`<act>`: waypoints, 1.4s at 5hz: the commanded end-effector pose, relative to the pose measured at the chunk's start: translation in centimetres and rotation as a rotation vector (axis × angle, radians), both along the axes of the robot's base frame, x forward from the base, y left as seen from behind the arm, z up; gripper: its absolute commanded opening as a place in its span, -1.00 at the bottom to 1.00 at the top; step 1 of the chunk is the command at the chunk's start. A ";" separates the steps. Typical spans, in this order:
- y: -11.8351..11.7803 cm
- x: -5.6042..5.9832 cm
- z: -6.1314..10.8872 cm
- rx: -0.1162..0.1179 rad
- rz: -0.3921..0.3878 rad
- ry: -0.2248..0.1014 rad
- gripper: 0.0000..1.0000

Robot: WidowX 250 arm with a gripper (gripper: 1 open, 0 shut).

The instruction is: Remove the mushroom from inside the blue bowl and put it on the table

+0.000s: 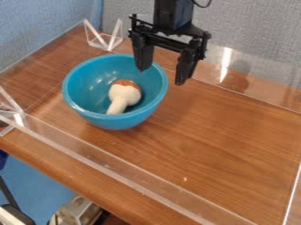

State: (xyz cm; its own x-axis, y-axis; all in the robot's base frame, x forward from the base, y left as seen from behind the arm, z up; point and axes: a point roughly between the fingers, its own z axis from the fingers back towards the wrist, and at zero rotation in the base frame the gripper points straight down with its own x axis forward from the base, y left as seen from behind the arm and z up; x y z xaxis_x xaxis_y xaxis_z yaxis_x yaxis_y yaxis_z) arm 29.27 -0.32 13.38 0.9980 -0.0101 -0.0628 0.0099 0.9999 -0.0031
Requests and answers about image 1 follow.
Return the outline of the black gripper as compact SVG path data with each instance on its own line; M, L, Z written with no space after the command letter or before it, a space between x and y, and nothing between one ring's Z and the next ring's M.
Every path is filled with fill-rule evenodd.
M128 37L139 71L152 64L154 48L160 47L179 53L175 84L183 85L191 78L198 61L203 60L211 33L186 22L179 28L168 28L148 22L136 13L130 15Z

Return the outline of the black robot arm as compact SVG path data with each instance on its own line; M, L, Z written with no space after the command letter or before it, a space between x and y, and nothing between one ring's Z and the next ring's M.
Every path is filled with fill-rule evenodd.
M211 34L193 25L195 0L155 0L152 22L139 19L138 14L130 15L131 47L135 65L139 71L152 64L154 48L162 47L179 53L175 84L182 85L193 77L198 62L206 58L207 44Z

